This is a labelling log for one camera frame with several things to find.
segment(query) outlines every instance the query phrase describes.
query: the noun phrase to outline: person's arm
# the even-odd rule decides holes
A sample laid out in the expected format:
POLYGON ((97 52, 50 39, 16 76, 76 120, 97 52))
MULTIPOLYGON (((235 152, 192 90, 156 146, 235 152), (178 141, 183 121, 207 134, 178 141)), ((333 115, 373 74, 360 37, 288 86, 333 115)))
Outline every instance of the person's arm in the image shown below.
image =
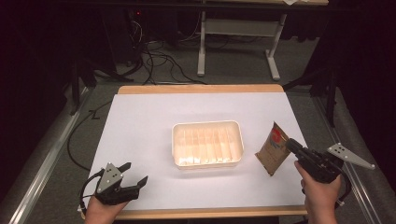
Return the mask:
POLYGON ((85 215, 85 224, 111 224, 127 203, 106 205, 99 202, 95 196, 91 196, 85 215))
POLYGON ((337 176, 330 184, 322 184, 298 163, 294 163, 301 177, 301 186, 305 193, 305 208, 310 224, 336 224, 334 206, 341 188, 341 178, 337 176))

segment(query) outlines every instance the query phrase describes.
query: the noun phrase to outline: white plastic tray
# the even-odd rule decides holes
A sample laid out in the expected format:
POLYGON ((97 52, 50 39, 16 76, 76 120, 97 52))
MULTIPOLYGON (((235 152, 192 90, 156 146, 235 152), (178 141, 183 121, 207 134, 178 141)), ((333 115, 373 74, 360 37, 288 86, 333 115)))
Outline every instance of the white plastic tray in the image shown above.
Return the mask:
POLYGON ((235 166, 244 152, 239 125, 233 120, 180 123, 172 138, 179 169, 235 166))

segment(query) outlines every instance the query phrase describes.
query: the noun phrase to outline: cable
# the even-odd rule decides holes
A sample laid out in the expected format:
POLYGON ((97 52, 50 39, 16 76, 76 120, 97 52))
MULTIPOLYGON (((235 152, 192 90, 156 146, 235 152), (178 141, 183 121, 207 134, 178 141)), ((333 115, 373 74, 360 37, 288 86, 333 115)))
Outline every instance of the cable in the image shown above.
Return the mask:
POLYGON ((149 47, 148 47, 148 45, 145 45, 145 46, 146 46, 148 58, 151 60, 151 66, 150 66, 150 69, 148 69, 148 68, 143 64, 143 66, 144 66, 144 67, 146 68, 146 70, 148 71, 148 78, 146 79, 145 82, 143 82, 143 86, 146 85, 149 81, 150 81, 152 84, 156 85, 154 79, 152 79, 152 72, 153 72, 153 70, 154 70, 154 61, 153 61, 153 59, 152 59, 151 53, 149 52, 149 47))
MULTIPOLYGON (((125 73, 123 73, 123 74, 117 74, 117 76, 120 76, 120 77, 126 77, 126 76, 129 76, 129 75, 131 75, 131 74, 133 74, 134 72, 136 72, 137 70, 139 70, 141 67, 142 67, 142 65, 143 65, 143 59, 142 59, 142 57, 140 56, 139 58, 138 58, 138 60, 137 60, 137 62, 136 62, 136 64, 135 64, 135 66, 134 66, 134 68, 133 69, 131 69, 131 70, 129 70, 128 72, 125 72, 125 73)), ((114 78, 114 76, 109 76, 108 77, 108 74, 107 73, 105 73, 107 76, 102 76, 102 75, 100 75, 100 74, 97 74, 97 73, 94 73, 94 75, 96 76, 96 77, 100 77, 100 78, 103 78, 103 79, 111 79, 111 78, 114 78)), ((121 81, 134 81, 133 79, 125 79, 125 80, 121 80, 121 81)))
POLYGON ((102 65, 95 63, 94 61, 90 60, 90 59, 83 59, 83 61, 88 64, 92 70, 100 70, 102 72, 104 72, 106 75, 109 75, 111 77, 114 77, 115 79, 117 79, 118 81, 122 81, 122 82, 133 82, 134 80, 132 78, 127 78, 125 77, 126 75, 131 75, 133 72, 137 71, 140 68, 140 65, 137 64, 136 67, 134 67, 132 70, 120 75, 116 72, 113 72, 111 70, 108 70, 106 68, 104 68, 102 65))
POLYGON ((208 44, 207 44, 207 41, 205 42, 205 46, 207 47, 207 48, 209 48, 209 49, 222 49, 222 48, 224 48, 225 46, 227 46, 227 44, 230 42, 230 37, 226 37, 225 38, 225 43, 224 44, 222 44, 221 46, 219 46, 219 47, 210 47, 208 44))
POLYGON ((160 65, 163 65, 163 64, 165 64, 166 62, 170 62, 170 63, 172 64, 172 67, 171 67, 171 69, 170 69, 170 72, 171 72, 171 77, 172 77, 175 81, 177 81, 177 82, 182 82, 182 81, 176 79, 176 78, 173 76, 172 70, 173 70, 173 68, 176 66, 176 67, 179 69, 181 75, 182 75, 184 78, 186 78, 189 82, 207 85, 207 84, 204 83, 203 81, 195 80, 195 79, 192 79, 192 78, 186 76, 186 74, 183 72, 182 67, 176 62, 176 60, 175 60, 172 56, 167 55, 167 54, 164 54, 164 53, 162 53, 162 52, 160 52, 160 51, 154 51, 153 53, 151 53, 151 52, 149 52, 149 49, 148 49, 148 48, 147 48, 147 50, 148 50, 148 52, 143 52, 143 53, 147 53, 147 54, 148 54, 149 60, 150 60, 150 62, 151 62, 151 64, 150 64, 151 68, 153 68, 154 66, 158 66, 158 65, 154 65, 153 58, 162 58, 162 59, 165 59, 165 62, 161 63, 160 65))
POLYGON ((81 165, 79 162, 77 162, 77 161, 73 158, 73 155, 72 155, 71 150, 70 150, 70 141, 71 141, 71 139, 72 139, 72 136, 73 136, 73 134, 75 133, 76 129, 77 129, 85 120, 87 120, 87 118, 89 118, 91 115, 95 115, 96 112, 97 112, 99 109, 101 109, 101 108, 104 107, 105 105, 110 104, 111 102, 112 102, 112 101, 109 101, 109 102, 105 103, 104 105, 101 105, 101 106, 97 107, 97 108, 94 109, 94 110, 90 110, 90 111, 89 111, 90 113, 89 113, 84 119, 82 119, 82 121, 80 121, 80 122, 76 125, 76 127, 73 128, 72 132, 70 133, 69 137, 67 138, 67 145, 66 145, 66 146, 67 146, 67 154, 69 155, 70 160, 71 160, 75 165, 77 165, 78 167, 80 167, 80 168, 83 169, 83 170, 90 171, 89 168, 87 168, 87 167, 81 165))
POLYGON ((234 43, 242 43, 242 44, 250 44, 250 43, 259 41, 259 40, 261 40, 261 39, 264 38, 264 36, 251 36, 251 37, 252 37, 251 40, 240 40, 240 39, 234 39, 233 36, 235 36, 235 35, 230 36, 230 40, 231 40, 232 42, 234 42, 234 43))
POLYGON ((345 190, 344 194, 337 200, 337 202, 334 206, 335 208, 337 208, 339 206, 344 205, 344 199, 347 197, 347 195, 350 193, 350 191, 352 191, 352 184, 350 182, 349 176, 347 176, 347 174, 344 172, 343 169, 341 169, 339 166, 334 164, 332 161, 329 161, 329 164, 334 169, 336 169, 338 172, 340 172, 340 174, 343 176, 344 180, 346 181, 346 190, 345 190))
POLYGON ((180 45, 186 46, 186 47, 195 47, 201 43, 201 39, 199 38, 200 35, 194 36, 188 40, 183 40, 180 42, 180 45))
POLYGON ((137 45, 139 45, 140 42, 142 41, 142 37, 143 37, 143 29, 142 29, 142 26, 141 26, 138 22, 136 22, 136 21, 131 21, 131 23, 137 25, 136 29, 134 30, 134 34, 133 34, 133 35, 129 34, 129 37, 131 37, 131 40, 132 40, 133 43, 134 43, 134 36, 136 35, 136 32, 137 32, 137 30, 138 30, 137 28, 140 28, 140 32, 139 32, 139 33, 140 33, 139 41, 137 42, 137 45))
POLYGON ((157 50, 157 49, 163 48, 163 44, 165 43, 165 41, 163 41, 163 40, 151 40, 151 41, 149 41, 149 42, 147 43, 147 45, 156 44, 156 43, 161 43, 161 45, 160 45, 158 48, 156 48, 156 49, 152 49, 151 51, 155 51, 155 50, 157 50))
POLYGON ((102 169, 101 171, 99 171, 98 173, 92 175, 90 178, 88 178, 84 184, 82 185, 82 189, 79 192, 79 207, 81 208, 82 213, 84 214, 84 216, 87 214, 87 208, 85 207, 85 203, 84 203, 84 198, 86 198, 87 196, 84 196, 84 190, 87 187, 87 185, 96 177, 98 176, 102 176, 103 173, 105 172, 104 169, 102 169))
POLYGON ((199 35, 196 35, 196 36, 194 36, 194 35, 197 32, 197 30, 198 30, 198 26, 199 26, 199 22, 200 21, 201 21, 201 13, 198 13, 198 20, 197 20, 197 23, 195 24, 194 31, 192 31, 192 33, 191 33, 191 35, 189 37, 187 37, 185 39, 178 40, 178 42, 181 43, 181 42, 189 41, 191 39, 195 39, 195 38, 199 37, 199 35))

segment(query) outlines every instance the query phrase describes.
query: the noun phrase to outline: table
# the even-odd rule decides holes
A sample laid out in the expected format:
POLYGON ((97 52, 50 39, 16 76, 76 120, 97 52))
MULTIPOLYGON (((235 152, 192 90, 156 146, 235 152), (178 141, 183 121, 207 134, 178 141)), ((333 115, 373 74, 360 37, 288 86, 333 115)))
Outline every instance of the table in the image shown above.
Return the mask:
MULTIPOLYGON (((278 85, 129 86, 115 95, 92 165, 130 161, 122 187, 148 175, 137 201, 118 219, 304 215, 301 177, 290 154, 269 176, 255 157, 274 121, 305 145, 286 93, 278 85), (179 170, 172 127, 215 120, 239 123, 244 155, 235 167, 179 170)), ((92 181, 86 194, 93 192, 92 181)))
MULTIPOLYGON (((258 3, 258 4, 286 4, 283 0, 217 0, 216 2, 237 2, 237 3, 258 3)), ((327 6, 328 0, 314 0, 314 1, 297 1, 296 5, 305 6, 327 6)), ((277 71, 274 54, 280 35, 282 34, 285 25, 287 14, 282 14, 279 21, 239 21, 239 20, 219 20, 207 19, 205 11, 201 13, 201 43, 198 54, 198 76, 205 75, 205 35, 251 35, 251 36, 269 36, 273 38, 270 49, 265 50, 265 58, 270 67, 271 76, 273 80, 280 80, 279 72, 277 71)))

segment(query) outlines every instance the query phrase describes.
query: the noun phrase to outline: white paper sheet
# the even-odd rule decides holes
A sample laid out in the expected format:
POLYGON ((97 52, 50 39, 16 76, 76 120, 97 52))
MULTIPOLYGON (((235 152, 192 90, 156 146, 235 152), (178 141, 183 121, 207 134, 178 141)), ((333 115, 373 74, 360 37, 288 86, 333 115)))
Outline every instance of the white paper sheet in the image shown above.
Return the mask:
MULTIPOLYGON (((109 161, 116 166, 132 163, 124 173, 122 187, 135 185, 148 175, 139 199, 125 210, 304 204, 292 153, 274 176, 266 173, 254 155, 274 121, 306 146, 283 92, 116 95, 90 175, 109 161), (172 158, 173 126, 216 120, 239 123, 245 148, 242 160, 232 168, 178 170, 172 158)), ((85 194, 93 193, 96 180, 85 194)))

